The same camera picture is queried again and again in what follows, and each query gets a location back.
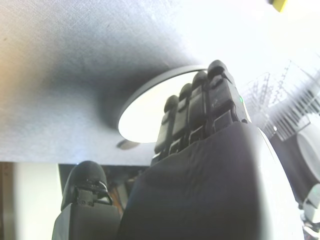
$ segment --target yellow object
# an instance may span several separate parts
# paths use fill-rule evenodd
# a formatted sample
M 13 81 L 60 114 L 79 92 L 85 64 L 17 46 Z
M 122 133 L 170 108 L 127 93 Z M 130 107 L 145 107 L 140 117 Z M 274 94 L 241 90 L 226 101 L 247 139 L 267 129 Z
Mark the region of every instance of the yellow object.
M 287 0 L 274 0 L 272 5 L 279 13 L 281 13 L 285 8 L 286 3 Z

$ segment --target back of robotic hand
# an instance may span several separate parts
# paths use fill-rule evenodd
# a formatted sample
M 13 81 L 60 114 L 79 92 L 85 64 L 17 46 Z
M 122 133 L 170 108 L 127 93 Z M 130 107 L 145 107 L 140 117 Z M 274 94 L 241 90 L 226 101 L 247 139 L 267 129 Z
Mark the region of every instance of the back of robotic hand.
M 222 62 L 169 97 L 155 153 L 116 239 L 304 239 L 286 174 Z

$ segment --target scratched metal surface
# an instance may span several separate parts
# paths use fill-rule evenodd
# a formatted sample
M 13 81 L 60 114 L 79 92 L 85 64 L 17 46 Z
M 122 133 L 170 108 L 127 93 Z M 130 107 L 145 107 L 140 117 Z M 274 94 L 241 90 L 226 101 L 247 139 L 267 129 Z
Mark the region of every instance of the scratched metal surface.
M 253 19 L 267 21 L 271 10 L 264 1 L 246 8 L 231 0 L 0 0 L 0 160 L 149 164 L 152 143 L 116 148 L 121 106 L 149 79 L 216 58 L 229 59 L 235 78 L 256 77 L 271 54 Z

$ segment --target wire dish rack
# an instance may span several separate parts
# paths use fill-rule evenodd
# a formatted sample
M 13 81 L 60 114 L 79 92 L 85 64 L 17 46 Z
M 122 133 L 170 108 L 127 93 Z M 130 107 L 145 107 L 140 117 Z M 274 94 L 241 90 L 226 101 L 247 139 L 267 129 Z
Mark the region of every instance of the wire dish rack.
M 320 55 L 290 60 L 281 74 L 265 73 L 239 92 L 252 123 L 284 141 L 310 123 L 306 114 L 320 114 Z

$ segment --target metal wire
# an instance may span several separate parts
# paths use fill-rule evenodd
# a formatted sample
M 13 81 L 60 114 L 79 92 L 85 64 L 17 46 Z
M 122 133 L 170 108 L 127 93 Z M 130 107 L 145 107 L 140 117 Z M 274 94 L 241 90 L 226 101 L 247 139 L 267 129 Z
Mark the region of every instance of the metal wire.
M 284 141 L 320 114 L 320 55 L 306 57 L 302 66 L 289 61 L 281 74 L 265 73 L 239 89 L 253 124 L 268 138 Z

